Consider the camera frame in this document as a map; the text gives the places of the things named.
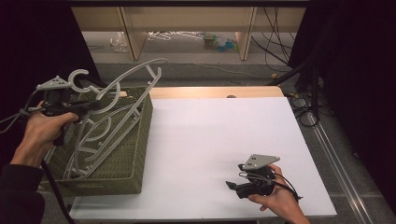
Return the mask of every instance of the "sleeve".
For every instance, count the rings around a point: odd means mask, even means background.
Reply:
[[[45,201],[37,193],[41,169],[9,164],[0,176],[0,223],[39,224]]]

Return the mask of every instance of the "human hand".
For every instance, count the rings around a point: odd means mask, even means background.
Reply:
[[[281,169],[273,164],[268,166],[275,172],[275,174],[278,174],[276,175],[276,182],[287,186],[286,181],[279,176],[282,175]],[[254,194],[249,195],[248,199],[254,203],[261,204],[261,211],[265,211],[269,208],[278,216],[285,218],[289,223],[309,223],[309,220],[305,217],[303,211],[290,191],[280,186],[275,186],[274,191],[268,196]]]
[[[46,153],[52,148],[53,141],[61,135],[62,126],[76,120],[78,116],[73,113],[56,117],[47,117],[39,111],[32,113],[11,164],[39,167]]]

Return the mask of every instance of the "white table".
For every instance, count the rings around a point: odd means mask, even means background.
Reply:
[[[239,199],[225,181],[250,154],[276,165],[297,189],[309,217],[335,216],[301,131],[284,97],[153,99],[142,193],[75,199],[80,221],[202,221],[275,217]]]

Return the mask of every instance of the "wicker basket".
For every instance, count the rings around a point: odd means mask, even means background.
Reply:
[[[146,87],[122,88],[121,90],[126,91],[127,96],[120,98],[114,108],[133,104],[146,90]],[[92,96],[85,94],[82,98],[91,99]],[[103,101],[107,101],[105,104],[108,105],[111,99],[105,96],[101,102]],[[149,95],[146,96],[141,106],[141,117],[138,123],[86,179],[63,179],[67,163],[75,150],[78,130],[74,130],[69,144],[52,150],[47,157],[47,164],[63,196],[137,194],[141,192],[152,115],[152,103]],[[94,119],[100,119],[104,115],[97,116]],[[124,114],[118,114],[113,117],[113,122],[117,124],[123,117]],[[103,129],[98,127],[97,134],[102,133]],[[41,187],[50,189],[48,179],[43,178]]]

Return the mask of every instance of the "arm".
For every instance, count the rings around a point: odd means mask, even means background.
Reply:
[[[72,113],[46,117],[35,112],[29,118],[21,144],[0,176],[0,223],[40,223],[44,199],[37,193],[43,172],[40,167],[63,125],[78,116]]]
[[[276,174],[282,175],[282,171],[279,167],[273,164],[270,164],[269,166]],[[285,180],[279,175],[276,175],[276,182],[287,185]],[[261,204],[261,211],[269,208],[278,216],[285,218],[290,224],[309,223],[309,220],[305,217],[303,210],[301,210],[292,194],[280,186],[275,186],[273,193],[269,196],[254,194],[250,195],[248,199],[254,203]]]

